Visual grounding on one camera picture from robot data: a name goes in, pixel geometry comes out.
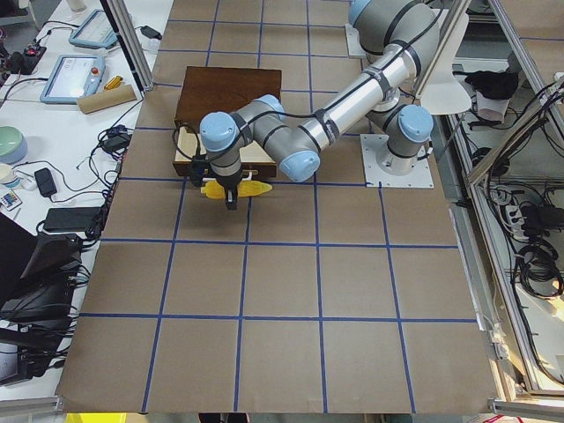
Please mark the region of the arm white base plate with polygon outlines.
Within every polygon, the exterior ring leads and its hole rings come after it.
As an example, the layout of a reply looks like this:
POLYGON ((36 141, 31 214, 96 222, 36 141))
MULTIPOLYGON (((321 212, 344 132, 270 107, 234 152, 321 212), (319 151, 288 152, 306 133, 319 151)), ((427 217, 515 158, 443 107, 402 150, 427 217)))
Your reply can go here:
POLYGON ((365 50, 360 45, 359 32, 351 25, 345 25, 347 52, 350 58, 362 59, 366 56, 365 50))
POLYGON ((362 134, 360 145, 368 188, 432 189, 433 177, 425 148, 408 159, 399 158, 388 148, 387 135, 362 134))

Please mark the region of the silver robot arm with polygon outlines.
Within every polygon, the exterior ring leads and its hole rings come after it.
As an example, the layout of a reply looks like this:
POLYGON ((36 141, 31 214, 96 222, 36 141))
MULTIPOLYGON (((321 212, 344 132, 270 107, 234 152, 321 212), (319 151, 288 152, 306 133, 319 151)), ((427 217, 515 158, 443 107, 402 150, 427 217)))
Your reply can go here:
POLYGON ((406 80, 428 68, 440 40, 443 8, 422 1, 353 1, 349 24, 375 61, 332 101, 290 128, 277 97, 266 94, 242 108, 213 112, 199 132, 226 207, 237 207, 242 180, 240 151, 257 142, 293 182, 304 182, 320 166, 322 150, 377 105, 389 101, 406 80))

